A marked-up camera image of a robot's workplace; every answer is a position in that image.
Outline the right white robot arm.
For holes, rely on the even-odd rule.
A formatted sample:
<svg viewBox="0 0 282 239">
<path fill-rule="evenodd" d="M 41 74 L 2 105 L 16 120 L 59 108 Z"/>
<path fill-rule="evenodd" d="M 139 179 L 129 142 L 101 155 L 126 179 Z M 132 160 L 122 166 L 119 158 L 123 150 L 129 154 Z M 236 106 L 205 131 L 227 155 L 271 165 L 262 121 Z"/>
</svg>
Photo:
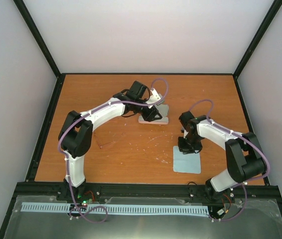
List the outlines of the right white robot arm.
<svg viewBox="0 0 282 239">
<path fill-rule="evenodd" d="M 179 122 L 183 136 L 178 138 L 177 147 L 182 156 L 200 153 L 204 139 L 225 150 L 227 169 L 205 182 L 204 196 L 208 201 L 215 202 L 230 188 L 269 172 L 269 162 L 254 133 L 232 131 L 206 115 L 195 117 L 190 111 L 182 113 Z"/>
</svg>

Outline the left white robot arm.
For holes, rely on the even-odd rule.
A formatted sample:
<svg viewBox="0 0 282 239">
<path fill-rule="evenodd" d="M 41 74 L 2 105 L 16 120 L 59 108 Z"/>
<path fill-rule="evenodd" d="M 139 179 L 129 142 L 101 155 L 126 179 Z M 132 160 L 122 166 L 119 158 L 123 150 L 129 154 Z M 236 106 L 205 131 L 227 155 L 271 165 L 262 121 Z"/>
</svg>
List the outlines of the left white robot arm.
<svg viewBox="0 0 282 239">
<path fill-rule="evenodd" d="M 64 154 L 66 162 L 65 180 L 69 185 L 68 195 L 73 200 L 81 200 L 85 195 L 84 157 L 91 147 L 94 131 L 106 122 L 116 117 L 140 115 L 145 122 L 161 120 L 163 116 L 157 106 L 164 102 L 168 94 L 169 85 L 165 79 L 166 89 L 160 95 L 153 87 L 139 81 L 134 81 L 129 89 L 114 94 L 105 103 L 81 113 L 68 113 L 58 136 L 57 149 Z"/>
</svg>

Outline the light blue cleaning cloth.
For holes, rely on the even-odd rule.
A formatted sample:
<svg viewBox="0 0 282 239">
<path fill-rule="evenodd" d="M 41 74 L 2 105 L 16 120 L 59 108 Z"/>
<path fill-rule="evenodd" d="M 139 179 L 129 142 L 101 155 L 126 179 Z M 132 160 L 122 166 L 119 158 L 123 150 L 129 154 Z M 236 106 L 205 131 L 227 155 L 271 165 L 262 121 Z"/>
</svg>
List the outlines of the light blue cleaning cloth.
<svg viewBox="0 0 282 239">
<path fill-rule="evenodd" d="M 173 147 L 173 171 L 178 173 L 201 173 L 200 153 L 183 154 L 178 146 Z"/>
</svg>

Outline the pink glasses case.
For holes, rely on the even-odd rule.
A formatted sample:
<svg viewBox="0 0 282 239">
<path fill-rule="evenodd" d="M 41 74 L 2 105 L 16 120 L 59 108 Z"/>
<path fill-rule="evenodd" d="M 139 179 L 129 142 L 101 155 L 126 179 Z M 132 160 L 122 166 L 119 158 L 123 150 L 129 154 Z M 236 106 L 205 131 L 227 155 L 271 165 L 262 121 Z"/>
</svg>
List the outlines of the pink glasses case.
<svg viewBox="0 0 282 239">
<path fill-rule="evenodd" d="M 145 121 L 142 116 L 139 116 L 138 122 L 141 124 L 157 124 L 157 125 L 165 125 L 168 124 L 168 113 L 169 113 L 169 106 L 167 104 L 155 105 L 158 112 L 161 114 L 161 119 L 155 119 L 154 121 L 148 122 Z"/>
</svg>

